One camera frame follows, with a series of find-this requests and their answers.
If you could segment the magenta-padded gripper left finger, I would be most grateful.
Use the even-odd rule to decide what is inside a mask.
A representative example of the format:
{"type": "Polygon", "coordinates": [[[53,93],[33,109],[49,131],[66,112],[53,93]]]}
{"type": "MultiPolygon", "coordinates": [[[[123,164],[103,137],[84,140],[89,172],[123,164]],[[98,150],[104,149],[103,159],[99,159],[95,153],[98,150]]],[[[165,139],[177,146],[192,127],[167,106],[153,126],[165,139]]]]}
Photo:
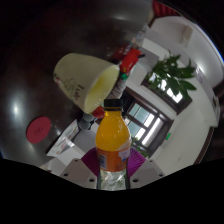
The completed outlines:
{"type": "Polygon", "coordinates": [[[97,152],[95,148],[92,148],[81,159],[72,159],[61,173],[61,177],[78,186],[96,189],[99,174],[97,152]]]}

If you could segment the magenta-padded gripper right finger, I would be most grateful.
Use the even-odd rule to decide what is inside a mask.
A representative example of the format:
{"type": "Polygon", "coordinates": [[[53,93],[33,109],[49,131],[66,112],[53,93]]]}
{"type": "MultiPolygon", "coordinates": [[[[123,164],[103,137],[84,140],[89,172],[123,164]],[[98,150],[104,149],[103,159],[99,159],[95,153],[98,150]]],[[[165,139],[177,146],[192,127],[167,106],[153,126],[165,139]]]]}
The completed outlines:
{"type": "Polygon", "coordinates": [[[132,148],[127,162],[127,176],[129,188],[135,189],[157,181],[165,174],[154,160],[146,159],[132,148]]]}

